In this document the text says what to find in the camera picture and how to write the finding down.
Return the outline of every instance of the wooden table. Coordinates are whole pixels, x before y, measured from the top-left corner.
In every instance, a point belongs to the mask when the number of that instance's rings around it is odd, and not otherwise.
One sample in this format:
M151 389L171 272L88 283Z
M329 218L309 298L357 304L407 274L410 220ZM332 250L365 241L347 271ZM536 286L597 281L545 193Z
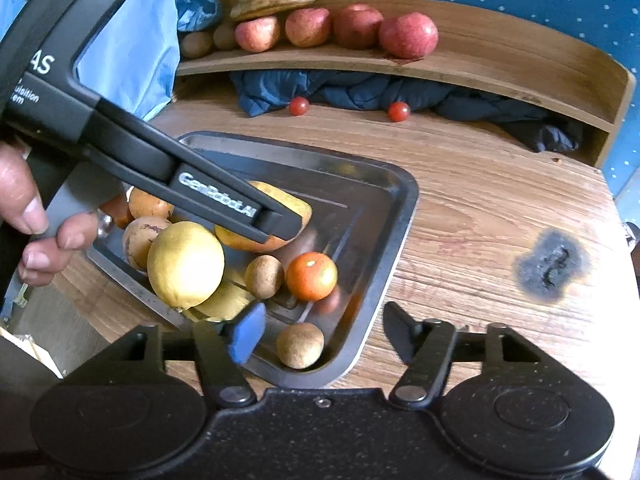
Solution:
M498 128L429 114L391 124L383 112L312 106L249 119L219 79L171 104L155 125L172 136L220 130L300 142L397 164L420 185L420 203L386 298L414 317L484 331L507 323L589 381L616 415L602 469L628 480L640 434L638 288L622 227L599 170L562 155L531 153ZM548 228L574 236L589 267L555 303L540 304L514 279L514 262ZM56 277L89 322L113 341L159 319L83 256ZM172 373L195 382L193 369ZM354 369L333 386L388 392L403 370L378 319ZM454 366L452 383L478 372ZM264 387L254 380L256 387Z

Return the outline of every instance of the baking tray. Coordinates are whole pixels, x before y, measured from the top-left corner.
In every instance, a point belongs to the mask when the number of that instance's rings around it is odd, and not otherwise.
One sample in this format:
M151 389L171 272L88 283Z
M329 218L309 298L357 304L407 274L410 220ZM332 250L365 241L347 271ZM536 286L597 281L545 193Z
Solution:
M338 284L324 300L298 301L283 287L265 301L267 327L244 368L284 388L321 388L340 378L357 361L398 262L418 200L414 178L385 162L276 140L192 132L180 142L237 176L267 182L311 205L312 218L300 236L271 253L285 267L307 251L329 255L338 267ZM180 210L175 219L212 228ZM177 328L207 317L197 307L180 313L160 301L146 275L126 264L122 234L113 228L89 248L89 259ZM224 251L223 283L248 294L242 277L256 254ZM293 370L280 363L275 340L284 327L303 321L322 330L325 348L311 368Z

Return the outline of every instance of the human hand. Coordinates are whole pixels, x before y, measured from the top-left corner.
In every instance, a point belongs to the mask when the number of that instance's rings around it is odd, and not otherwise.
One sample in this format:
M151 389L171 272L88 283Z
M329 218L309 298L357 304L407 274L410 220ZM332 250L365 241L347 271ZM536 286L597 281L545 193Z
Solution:
M36 183L26 163L29 147L14 136L0 140L0 217L24 234L43 234L49 226ZM65 220L55 238L30 242L22 253L18 273L24 283L47 285L63 270L76 250L87 248L97 235L96 213Z

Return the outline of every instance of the black stain on table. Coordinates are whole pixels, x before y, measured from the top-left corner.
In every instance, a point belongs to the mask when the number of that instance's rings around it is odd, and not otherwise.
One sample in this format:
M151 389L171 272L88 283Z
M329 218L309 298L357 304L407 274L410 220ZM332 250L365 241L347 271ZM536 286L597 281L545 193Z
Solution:
M516 282L537 300L555 302L569 283L583 275L586 266L586 254L573 237L548 230L531 252L516 262Z

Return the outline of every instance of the tray rim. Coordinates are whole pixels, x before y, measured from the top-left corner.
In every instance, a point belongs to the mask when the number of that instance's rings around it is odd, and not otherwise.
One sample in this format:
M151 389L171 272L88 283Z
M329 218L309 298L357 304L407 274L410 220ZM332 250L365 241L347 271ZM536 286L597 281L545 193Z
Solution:
M369 280L369 283L362 295L361 308L354 317L351 327L344 337L340 349L336 352L334 358L323 366L313 370L287 370L276 368L269 362L257 358L254 354L252 354L249 360L242 365L242 368L250 373L255 374L268 383L281 388L322 388L332 384L347 374L360 359L364 346L369 338L370 331L373 328L373 324L376 322L380 307L382 306L382 302L385 299L391 279L395 273L417 210L420 190L416 180L407 170L389 162L383 162L381 160L375 160L373 158L367 158L360 155L352 155L350 153L340 152L337 150L309 146L302 143L209 130L188 132L177 137L177 140L186 144L188 139L197 136L217 138L225 137L227 139L253 142L256 144L268 144L270 146L279 146L281 148L289 148L293 150L303 150L306 152L314 152L324 156L339 158L340 160L346 159L352 162L359 162L393 173L398 179L400 185L403 187L405 200L393 216L394 222L391 231L389 231L387 236L387 250L382 254L380 262L377 264L371 275L371 279ZM188 329L188 327L193 324L193 321L170 309L161 300L158 300L158 298L156 298L156 301L151 302L153 304L149 304L148 300L145 298L148 298L148 295L152 296L152 294L130 277L125 271L118 268L118 266L111 262L108 257L98 250L93 244L85 250L85 254L89 260L105 272L111 279L122 286L129 294L132 294L145 306L153 310L171 325L175 326L179 330L184 330ZM133 289L140 288L144 290L130 290L130 286L127 286L127 284L123 282L130 282L130 285L134 284ZM371 315L363 316L363 313L365 312L370 312Z

